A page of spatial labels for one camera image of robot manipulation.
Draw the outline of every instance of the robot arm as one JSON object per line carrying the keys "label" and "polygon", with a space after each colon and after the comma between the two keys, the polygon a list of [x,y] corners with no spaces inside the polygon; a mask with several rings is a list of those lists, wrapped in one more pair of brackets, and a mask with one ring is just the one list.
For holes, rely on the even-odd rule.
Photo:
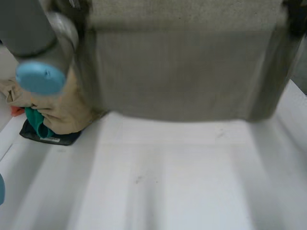
{"label": "robot arm", "polygon": [[0,40],[20,63],[16,80],[42,95],[64,86],[86,17],[79,1],[54,2],[72,20],[59,12],[45,14],[38,0],[0,0]]}

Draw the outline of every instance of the white surface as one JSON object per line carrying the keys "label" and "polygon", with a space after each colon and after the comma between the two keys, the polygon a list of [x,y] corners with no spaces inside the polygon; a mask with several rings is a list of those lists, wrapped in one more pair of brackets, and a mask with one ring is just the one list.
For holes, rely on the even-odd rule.
{"label": "white surface", "polygon": [[110,113],[62,147],[18,136],[14,118],[0,133],[0,229],[306,230],[306,116],[290,83],[253,125]]}

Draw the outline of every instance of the teal cloth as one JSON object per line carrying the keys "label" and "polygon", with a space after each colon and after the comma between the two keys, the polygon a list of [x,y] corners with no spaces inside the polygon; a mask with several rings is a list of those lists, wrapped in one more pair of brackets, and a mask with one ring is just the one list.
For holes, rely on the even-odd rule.
{"label": "teal cloth", "polygon": [[54,132],[44,125],[44,117],[36,109],[25,108],[25,114],[30,125],[34,128],[40,138],[49,138]]}

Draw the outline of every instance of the blue object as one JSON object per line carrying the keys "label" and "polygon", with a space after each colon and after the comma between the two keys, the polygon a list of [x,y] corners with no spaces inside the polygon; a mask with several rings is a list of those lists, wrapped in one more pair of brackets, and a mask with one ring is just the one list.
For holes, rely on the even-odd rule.
{"label": "blue object", "polygon": [[51,65],[30,61],[17,67],[16,80],[23,89],[29,92],[51,95],[62,90],[66,77],[63,72]]}
{"label": "blue object", "polygon": [[3,204],[5,197],[5,186],[4,186],[4,180],[0,174],[0,205]]}

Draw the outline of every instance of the gray cloth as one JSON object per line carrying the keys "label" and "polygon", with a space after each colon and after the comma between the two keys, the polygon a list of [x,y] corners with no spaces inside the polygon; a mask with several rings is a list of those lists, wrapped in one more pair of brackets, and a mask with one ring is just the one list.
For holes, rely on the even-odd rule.
{"label": "gray cloth", "polygon": [[285,26],[100,22],[80,45],[75,69],[96,108],[170,121],[258,121],[273,114],[299,45]]}

